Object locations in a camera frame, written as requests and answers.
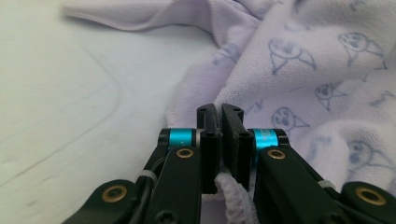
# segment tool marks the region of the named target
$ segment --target zip tie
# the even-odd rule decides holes
[[[319,180],[318,181],[318,184],[323,188],[323,189],[326,189],[326,188],[332,188],[332,189],[335,189],[335,185],[332,183],[332,181],[330,181],[330,180]]]
[[[137,178],[139,178],[139,176],[146,176],[146,177],[148,177],[148,178],[151,178],[152,181],[154,182],[154,185],[155,185],[155,183],[157,183],[157,179],[158,179],[157,176],[154,174],[154,172],[152,172],[152,171],[150,171],[150,170],[142,170],[142,171],[136,176],[134,182],[136,182],[136,180],[137,180]]]

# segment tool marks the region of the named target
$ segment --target white table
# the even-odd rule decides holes
[[[196,28],[123,32],[61,3],[0,3],[0,223],[61,223],[134,180],[186,69],[216,49]]]

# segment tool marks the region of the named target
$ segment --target white cloth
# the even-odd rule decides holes
[[[198,106],[245,110],[245,126],[280,128],[337,189],[396,195],[396,1],[68,0],[64,13],[122,30],[186,24],[220,49],[187,72],[170,127]]]

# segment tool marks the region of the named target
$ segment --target blue metallic band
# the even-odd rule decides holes
[[[192,129],[171,129],[169,134],[169,148],[191,147]]]
[[[255,165],[259,161],[259,152],[270,146],[278,146],[277,135],[273,129],[253,129],[256,138],[256,158]]]

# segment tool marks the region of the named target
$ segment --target folded fabric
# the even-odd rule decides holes
[[[283,129],[339,190],[364,181],[396,195],[396,2],[392,0],[69,0],[69,16],[122,30],[199,27],[219,51],[193,65],[168,111],[245,110],[249,128]]]

